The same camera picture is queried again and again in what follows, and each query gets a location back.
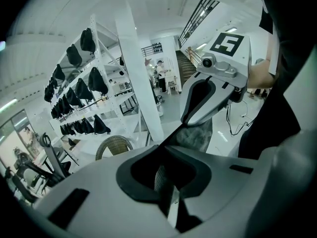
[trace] white pillar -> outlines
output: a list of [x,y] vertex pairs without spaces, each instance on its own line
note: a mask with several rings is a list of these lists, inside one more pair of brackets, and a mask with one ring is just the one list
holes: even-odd
[[175,52],[175,42],[173,36],[167,36],[159,39],[160,43],[162,44],[163,53],[165,57],[168,57],[171,62],[172,66],[174,68],[175,76],[177,77],[176,83],[178,87],[178,91],[182,91],[182,85],[180,82],[180,76],[179,76],[179,68],[178,68],[178,62],[177,62],[177,56]]
[[124,62],[130,81],[153,141],[163,140],[164,134],[152,94],[144,57],[141,53],[130,5],[116,0],[115,23]]

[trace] wicker chair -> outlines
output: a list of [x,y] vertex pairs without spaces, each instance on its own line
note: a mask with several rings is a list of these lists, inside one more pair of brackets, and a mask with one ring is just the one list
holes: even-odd
[[129,150],[133,150],[133,147],[128,139],[123,136],[111,136],[104,140],[101,145],[98,147],[96,153],[96,161],[101,160],[103,153],[106,148],[109,148],[110,152],[113,155],[117,155],[120,153],[127,152]]

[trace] staircase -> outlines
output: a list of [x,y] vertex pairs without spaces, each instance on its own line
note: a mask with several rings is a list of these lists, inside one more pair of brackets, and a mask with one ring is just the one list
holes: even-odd
[[182,86],[196,72],[196,67],[190,60],[181,52],[176,51],[177,62],[179,67],[179,75]]

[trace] black cable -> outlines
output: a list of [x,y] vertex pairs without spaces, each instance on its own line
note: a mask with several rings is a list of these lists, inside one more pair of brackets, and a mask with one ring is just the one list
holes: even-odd
[[251,122],[245,121],[245,122],[242,124],[242,127],[239,129],[238,132],[235,131],[235,133],[232,133],[231,123],[230,123],[230,115],[231,115],[231,105],[229,105],[229,107],[228,107],[228,109],[227,109],[227,113],[226,113],[226,120],[227,120],[227,123],[228,123],[228,125],[229,125],[229,130],[230,130],[231,136],[236,136],[236,135],[238,135],[244,126],[250,127],[250,126],[253,124],[253,121],[254,121],[254,119],[253,119]]

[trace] person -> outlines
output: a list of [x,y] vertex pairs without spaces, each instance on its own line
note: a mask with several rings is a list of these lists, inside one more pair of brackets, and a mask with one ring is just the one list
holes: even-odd
[[161,60],[159,60],[157,62],[157,71],[158,71],[158,85],[159,87],[162,89],[162,92],[165,93],[166,92],[166,82],[165,82],[165,73],[166,70],[164,69],[164,65],[163,62]]
[[272,87],[272,90],[252,126],[242,135],[239,158],[258,159],[265,148],[277,146],[300,131],[283,94],[305,64],[316,40],[304,34],[310,23],[312,0],[301,0],[296,6],[301,13],[296,17],[291,8],[293,3],[294,0],[263,0],[260,27],[270,34],[275,27],[280,58],[275,76],[268,72],[270,58],[251,67],[248,88]]

